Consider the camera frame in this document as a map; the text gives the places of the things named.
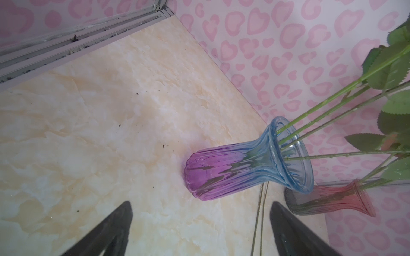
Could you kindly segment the small white rose stem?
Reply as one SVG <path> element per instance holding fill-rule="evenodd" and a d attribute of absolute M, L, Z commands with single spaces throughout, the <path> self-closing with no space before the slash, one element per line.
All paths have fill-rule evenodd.
<path fill-rule="evenodd" d="M 362 64 L 363 74 L 360 78 L 279 129 L 279 133 L 284 132 L 337 98 L 349 97 L 366 85 L 375 90 L 387 90 L 399 85 L 407 77 L 410 70 L 409 19 L 388 34 L 387 43 L 388 46 L 380 45 L 370 50 Z"/>

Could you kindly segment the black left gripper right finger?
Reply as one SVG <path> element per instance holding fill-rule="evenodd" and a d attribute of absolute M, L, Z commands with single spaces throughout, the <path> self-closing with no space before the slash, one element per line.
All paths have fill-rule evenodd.
<path fill-rule="evenodd" d="M 272 203 L 270 222 L 280 256 L 339 255 L 336 250 L 277 201 Z"/>

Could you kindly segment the magenta rose stem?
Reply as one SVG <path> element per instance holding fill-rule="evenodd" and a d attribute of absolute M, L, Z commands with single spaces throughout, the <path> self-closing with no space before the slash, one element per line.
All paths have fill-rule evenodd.
<path fill-rule="evenodd" d="M 315 128 L 315 129 L 309 131 L 308 133 L 306 133 L 306 134 L 300 136 L 298 139 L 296 139 L 296 140 L 292 141 L 291 143 L 289 143 L 288 145 L 286 145 L 286 146 L 284 147 L 284 149 L 286 149 L 286 148 L 288 148 L 288 147 L 290 147 L 290 146 L 293 146 L 294 144 L 296 144 L 296 143 L 302 141 L 303 139 L 309 137 L 310 135 L 312 135 L 312 134 L 314 134 L 314 133 L 316 133 L 316 132 L 318 132 L 318 131 L 320 131 L 320 130 L 326 128 L 326 127 L 328 127 L 329 125 L 331 125 L 331 124 L 333 124 L 333 123 L 339 121 L 340 119 L 345 118 L 346 116 L 348 116 L 348 115 L 350 115 L 351 113 L 357 111 L 358 109 L 360 109 L 360 108 L 362 108 L 362 107 L 364 107 L 364 106 L 366 106 L 366 105 L 369 105 L 369 104 L 371 104 L 371 103 L 373 103 L 373 102 L 375 102 L 375 101 L 377 101 L 377 100 L 379 100 L 379 99 L 381 99 L 381 98 L 383 98 L 383 97 L 387 97 L 387 96 L 388 96 L 389 94 L 391 94 L 391 93 L 397 92 L 397 91 L 399 91 L 399 90 L 401 90 L 401 89 L 404 89 L 404 88 L 406 88 L 406 87 L 409 87 L 409 86 L 410 86 L 410 81 L 407 81 L 407 82 L 405 82 L 405 83 L 403 83 L 403 84 L 401 84 L 401 85 L 398 85 L 398 86 L 396 86 L 396 87 L 394 87 L 394 88 L 392 88 L 392 89 L 389 89 L 389 90 L 387 90 L 386 92 L 382 92 L 382 93 L 378 94 L 377 96 L 374 96 L 374 97 L 372 97 L 372 98 L 370 98 L 370 99 L 368 99 L 368 100 L 366 100 L 366 101 L 364 101 L 364 102 L 362 102 L 362 103 L 360 103 L 360 104 L 354 106 L 352 109 L 350 109 L 350 110 L 348 110 L 348 111 L 342 113 L 341 115 L 336 116 L 335 118 L 329 120 L 328 122 L 324 123 L 323 125 L 321 125 L 321 126 Z"/>

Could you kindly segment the red grey glass vase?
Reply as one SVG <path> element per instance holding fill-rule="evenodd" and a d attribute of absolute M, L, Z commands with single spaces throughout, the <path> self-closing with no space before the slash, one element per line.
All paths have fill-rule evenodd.
<path fill-rule="evenodd" d="M 370 217 L 376 216 L 371 200 L 358 179 L 343 187 L 314 186 L 309 194 L 285 189 L 285 201 L 295 215 L 315 215 L 339 210 L 355 210 Z"/>

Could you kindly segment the pink bud rose stem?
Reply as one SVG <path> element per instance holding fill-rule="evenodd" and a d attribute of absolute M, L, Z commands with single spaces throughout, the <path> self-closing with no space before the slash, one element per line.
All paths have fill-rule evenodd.
<path fill-rule="evenodd" d="M 360 155 L 376 155 L 376 154 L 409 154 L 409 150 L 396 149 L 396 150 L 376 150 L 376 151 L 358 151 L 358 152 L 348 152 L 340 154 L 327 154 L 327 155 L 312 155 L 304 157 L 284 157 L 285 161 L 296 161 L 296 160 L 314 160 L 314 159 L 332 159 L 335 157 L 349 157 L 349 156 L 360 156 Z"/>

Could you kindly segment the purple blue glass vase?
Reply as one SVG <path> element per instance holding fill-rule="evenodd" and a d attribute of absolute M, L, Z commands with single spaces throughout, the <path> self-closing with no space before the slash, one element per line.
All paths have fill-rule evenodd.
<path fill-rule="evenodd" d="M 184 182 L 202 201 L 228 196 L 265 182 L 302 194 L 313 191 L 307 149 L 289 120 L 276 117 L 253 141 L 200 150 L 184 168 Z"/>

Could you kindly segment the coral red rose stem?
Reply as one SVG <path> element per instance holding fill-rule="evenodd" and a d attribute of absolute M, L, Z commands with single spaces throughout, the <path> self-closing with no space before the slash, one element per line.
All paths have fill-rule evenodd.
<path fill-rule="evenodd" d="M 305 126 L 299 128 L 298 130 L 296 130 L 295 132 L 291 133 L 290 135 L 288 135 L 287 137 L 285 137 L 284 139 L 281 139 L 279 141 L 279 145 L 283 145 L 286 141 L 288 141 L 289 139 L 291 139 L 292 137 L 294 137 L 295 135 L 298 135 L 299 133 L 303 132 L 304 130 L 308 129 L 309 127 L 313 126 L 314 124 L 316 124 L 317 122 L 321 121 L 322 119 L 324 119 L 325 117 L 329 116 L 330 114 L 332 114 L 333 112 L 335 112 L 336 110 L 338 110 L 339 108 L 341 108 L 342 106 L 346 105 L 347 103 L 349 103 L 350 101 L 352 101 L 353 99 L 355 99 L 356 97 L 360 96 L 361 94 L 363 94 L 364 92 L 366 92 L 367 90 L 369 90 L 370 87 L 368 85 L 364 86 L 362 89 L 360 89 L 359 91 L 357 91 L 356 93 L 352 94 L 349 97 L 345 97 L 341 100 L 340 103 L 338 103 L 337 105 L 335 105 L 334 107 L 332 107 L 331 109 L 329 109 L 327 112 L 319 115 L 316 119 L 312 120 L 310 123 L 306 124 Z"/>

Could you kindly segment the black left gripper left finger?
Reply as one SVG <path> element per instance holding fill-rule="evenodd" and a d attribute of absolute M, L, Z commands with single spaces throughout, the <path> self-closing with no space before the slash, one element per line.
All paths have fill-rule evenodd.
<path fill-rule="evenodd" d="M 123 256 L 133 218 L 131 203 L 123 202 L 64 256 Z"/>

